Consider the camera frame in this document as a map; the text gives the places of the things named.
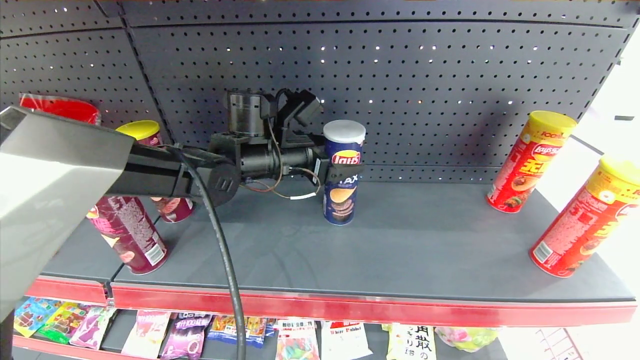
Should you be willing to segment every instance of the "colorful snack bag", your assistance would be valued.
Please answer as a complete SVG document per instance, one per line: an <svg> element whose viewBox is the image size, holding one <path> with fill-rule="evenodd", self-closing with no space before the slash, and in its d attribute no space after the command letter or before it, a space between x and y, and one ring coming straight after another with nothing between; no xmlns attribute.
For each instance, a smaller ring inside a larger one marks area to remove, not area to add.
<svg viewBox="0 0 640 360"><path fill-rule="evenodd" d="M373 354L361 322L323 322L322 358L354 360Z"/></svg>
<svg viewBox="0 0 640 360"><path fill-rule="evenodd" d="M136 325L131 329L122 353L156 359L170 318L168 311L138 310Z"/></svg>
<svg viewBox="0 0 640 360"><path fill-rule="evenodd" d="M266 324L264 326L264 335L265 336L274 336L276 334L276 322L278 320L274 318L266 319Z"/></svg>
<svg viewBox="0 0 640 360"><path fill-rule="evenodd" d="M88 102L62 96L20 94L20 106L91 125L100 125L100 111Z"/></svg>
<svg viewBox="0 0 640 360"><path fill-rule="evenodd" d="M86 317L89 306L65 302L45 322L38 333L57 343L67 344Z"/></svg>
<svg viewBox="0 0 640 360"><path fill-rule="evenodd" d="M320 360L316 322L307 319L279 320L275 360Z"/></svg>
<svg viewBox="0 0 640 360"><path fill-rule="evenodd" d="M387 360L436 359L433 326L394 323L388 332Z"/></svg>
<svg viewBox="0 0 640 360"><path fill-rule="evenodd" d="M30 337L58 310L62 301L30 297L15 311L13 328L25 337Z"/></svg>
<svg viewBox="0 0 640 360"><path fill-rule="evenodd" d="M205 313L178 313L160 358L169 360L186 356L189 360L198 360L202 354L204 330L212 317Z"/></svg>
<svg viewBox="0 0 640 360"><path fill-rule="evenodd" d="M264 329L266 320L263 318L245 317L246 343L255 348L262 348L264 344ZM237 342L236 319L233 316L216 315L207 335L209 340L218 340L228 344Z"/></svg>
<svg viewBox="0 0 640 360"><path fill-rule="evenodd" d="M116 309L106 309L102 306L93 306L87 312L86 317L80 327L71 336L69 343L77 347L88 347L95 350L100 348L104 333L109 326L111 317L116 313Z"/></svg>
<svg viewBox="0 0 640 360"><path fill-rule="evenodd" d="M466 352L476 352L498 338L497 328L437 327L436 334L445 344Z"/></svg>

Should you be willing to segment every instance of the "blue lay's stax can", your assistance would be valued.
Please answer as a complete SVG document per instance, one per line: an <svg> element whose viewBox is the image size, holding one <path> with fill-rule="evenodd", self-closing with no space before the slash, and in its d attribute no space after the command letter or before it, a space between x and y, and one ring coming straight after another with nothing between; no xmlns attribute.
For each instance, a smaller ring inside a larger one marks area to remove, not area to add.
<svg viewBox="0 0 640 360"><path fill-rule="evenodd" d="M332 164L359 164L366 135L363 125L351 120L334 120L324 126L324 151ZM324 217L333 225L346 225L353 220L358 176L327 181L324 186Z"/></svg>

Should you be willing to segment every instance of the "red chip can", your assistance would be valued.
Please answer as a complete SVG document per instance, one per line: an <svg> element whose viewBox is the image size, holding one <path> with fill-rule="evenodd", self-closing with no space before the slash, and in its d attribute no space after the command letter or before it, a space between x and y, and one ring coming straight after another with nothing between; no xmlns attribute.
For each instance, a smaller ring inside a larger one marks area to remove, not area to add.
<svg viewBox="0 0 640 360"><path fill-rule="evenodd" d="M605 155L529 256L546 273L569 277L639 204L640 165Z"/></svg>
<svg viewBox="0 0 640 360"><path fill-rule="evenodd" d="M142 145L158 146L163 143L160 125L153 120L130 122L118 127L116 131L134 137ZM151 200L165 222L180 222L193 213L194 204L191 199L152 197Z"/></svg>
<svg viewBox="0 0 640 360"><path fill-rule="evenodd" d="M576 125L559 113L532 112L486 196L489 205L503 213L520 211Z"/></svg>
<svg viewBox="0 0 640 360"><path fill-rule="evenodd" d="M86 217L136 275L154 271L169 256L154 223L137 197L103 197Z"/></svg>

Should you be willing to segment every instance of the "white snack bag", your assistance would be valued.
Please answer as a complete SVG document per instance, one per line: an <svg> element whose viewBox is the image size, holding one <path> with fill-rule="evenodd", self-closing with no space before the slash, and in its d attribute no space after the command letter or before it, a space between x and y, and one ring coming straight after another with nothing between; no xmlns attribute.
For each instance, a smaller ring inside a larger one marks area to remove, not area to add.
<svg viewBox="0 0 640 360"><path fill-rule="evenodd" d="M323 322L320 358L355 360L373 354L361 322Z"/></svg>

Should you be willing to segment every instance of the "store shelf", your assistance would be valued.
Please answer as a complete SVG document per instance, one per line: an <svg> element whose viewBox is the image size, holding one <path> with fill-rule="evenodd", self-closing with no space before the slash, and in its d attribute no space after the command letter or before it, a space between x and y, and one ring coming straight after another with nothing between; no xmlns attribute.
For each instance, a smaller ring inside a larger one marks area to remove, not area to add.
<svg viewBox="0 0 640 360"><path fill-rule="evenodd" d="M284 193L305 193L286 182ZM598 256L569 279L527 255L556 215L538 193L515 215L489 207L487 186L361 183L356 218L322 216L321 197L285 201L241 191L220 215L246 314L466 326L629 321L635 296ZM172 247L155 272L122 270L116 307L231 313L220 252L203 207L159 224Z"/></svg>
<svg viewBox="0 0 640 360"><path fill-rule="evenodd" d="M122 347L129 335L129 331L133 328L136 321L135 311L121 311L113 321L109 331L106 334L104 341L102 342L101 351L90 350L84 348L77 348L70 345L60 345L50 343L48 341L27 339L22 336L14 336L13 343L17 347L28 347L40 352L48 352L58 355L74 356L80 358L87 358L91 360L101 359L134 359L129 356L119 354ZM373 355L363 357L363 360L384 360L387 354L388 333L382 331L380 325L367 324L365 325L367 332L367 340L369 341L369 348L373 352ZM320 332L318 330L317 337L321 343ZM269 337L265 339L262 349L253 347L247 348L247 359L263 359L272 360L275 358L276 352L276 338ZM502 350L502 346L499 341L493 342L486 348L474 354L468 354L459 351L455 348L447 346L441 342L439 338L436 339L436 354L438 360L506 360L507 357ZM204 345L204 351L202 353L202 360L233 360L236 358L236 346L221 343L219 341L207 340Z"/></svg>
<svg viewBox="0 0 640 360"><path fill-rule="evenodd" d="M150 216L157 219L151 200L141 198L141 201ZM26 295L106 304L104 286L121 266L120 258L91 222L84 219L45 265Z"/></svg>

